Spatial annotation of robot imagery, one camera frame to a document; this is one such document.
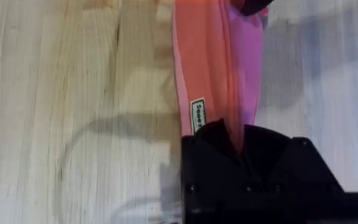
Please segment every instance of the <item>black device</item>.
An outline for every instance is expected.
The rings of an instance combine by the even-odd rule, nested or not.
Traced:
[[[244,126],[236,152],[223,120],[182,139],[184,224],[358,220],[346,193],[307,138]]]

